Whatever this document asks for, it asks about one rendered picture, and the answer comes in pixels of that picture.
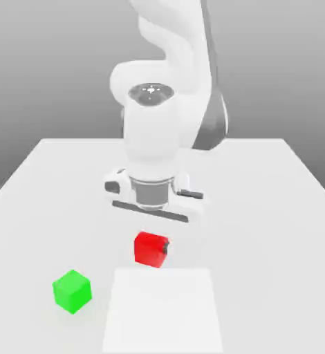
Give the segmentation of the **small red cube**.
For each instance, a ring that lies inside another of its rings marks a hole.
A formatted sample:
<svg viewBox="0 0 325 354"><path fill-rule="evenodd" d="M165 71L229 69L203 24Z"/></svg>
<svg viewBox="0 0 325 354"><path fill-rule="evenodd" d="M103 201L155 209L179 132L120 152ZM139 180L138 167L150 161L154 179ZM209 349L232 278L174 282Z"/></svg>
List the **small red cube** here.
<svg viewBox="0 0 325 354"><path fill-rule="evenodd" d="M164 263L167 254L163 254L163 241L169 240L165 236L148 232L139 232L134 240L135 262L160 268Z"/></svg>

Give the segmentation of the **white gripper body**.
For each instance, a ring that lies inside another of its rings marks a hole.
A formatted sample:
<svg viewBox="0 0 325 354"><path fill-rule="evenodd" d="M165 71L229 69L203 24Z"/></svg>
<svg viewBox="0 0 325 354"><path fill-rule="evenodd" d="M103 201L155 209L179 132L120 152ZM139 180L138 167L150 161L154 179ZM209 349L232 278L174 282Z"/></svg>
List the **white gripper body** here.
<svg viewBox="0 0 325 354"><path fill-rule="evenodd" d="M118 214L130 223L154 229L193 228L204 217L204 196L173 194L168 201L158 205L144 205L135 194L109 194L108 202Z"/></svg>

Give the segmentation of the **small green cube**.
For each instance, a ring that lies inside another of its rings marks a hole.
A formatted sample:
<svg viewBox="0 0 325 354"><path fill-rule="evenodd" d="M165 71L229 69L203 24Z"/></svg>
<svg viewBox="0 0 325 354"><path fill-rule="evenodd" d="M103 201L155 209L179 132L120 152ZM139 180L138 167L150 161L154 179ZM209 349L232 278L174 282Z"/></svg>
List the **small green cube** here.
<svg viewBox="0 0 325 354"><path fill-rule="evenodd" d="M52 284L55 303L74 315L92 299L91 282L75 270L69 270Z"/></svg>

